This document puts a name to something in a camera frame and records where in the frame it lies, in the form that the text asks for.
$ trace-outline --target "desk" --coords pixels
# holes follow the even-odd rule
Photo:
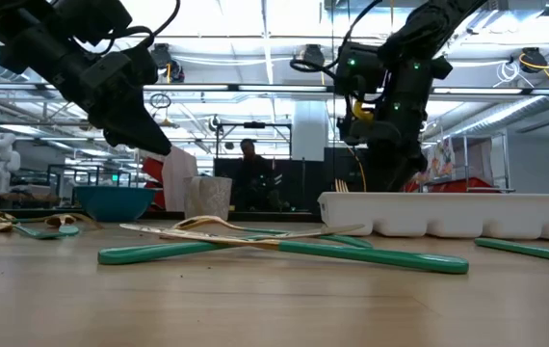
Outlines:
[[[161,241],[0,234],[0,346],[549,346],[549,260],[471,240],[370,240],[465,257],[469,275],[250,248],[101,266],[100,248]]]

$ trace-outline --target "man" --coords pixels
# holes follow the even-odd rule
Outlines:
[[[235,203],[239,209],[270,209],[269,194],[273,190],[272,163],[255,154],[253,140],[240,143],[243,163],[234,180]]]

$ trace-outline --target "white robot figure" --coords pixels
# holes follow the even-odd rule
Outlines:
[[[0,133],[0,194],[9,193],[11,173],[20,169],[20,154],[13,150],[14,134]]]

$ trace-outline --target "teal bowl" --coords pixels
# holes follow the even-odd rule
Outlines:
[[[134,222],[152,203],[157,191],[146,188],[80,186],[73,188],[82,208],[97,222]]]

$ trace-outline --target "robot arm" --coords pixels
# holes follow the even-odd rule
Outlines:
[[[157,82],[157,66],[148,47],[176,17],[179,0],[168,21],[154,33],[128,27],[132,18],[119,0],[0,3],[2,67],[18,74],[32,68],[66,100],[85,110],[110,145],[170,152],[168,138],[144,108],[143,86]],[[147,38],[133,48],[108,53],[115,39],[138,33]],[[104,52],[92,53],[76,40],[92,45],[111,42]]]
[[[381,0],[372,2],[357,21]],[[444,57],[433,56],[458,25],[486,0],[429,0],[414,10],[405,26],[384,45],[374,47],[349,41],[351,30],[339,48],[335,63],[315,67],[293,60],[292,68],[303,72],[329,72],[335,92],[343,95],[347,115],[337,122],[341,139],[350,146],[367,144],[367,189],[398,192],[427,167],[418,138],[434,78],[444,79],[452,70]],[[336,74],[328,70],[338,63]],[[383,88],[380,97],[365,95]],[[355,98],[352,106],[350,98]],[[363,109],[363,103],[372,103]]]

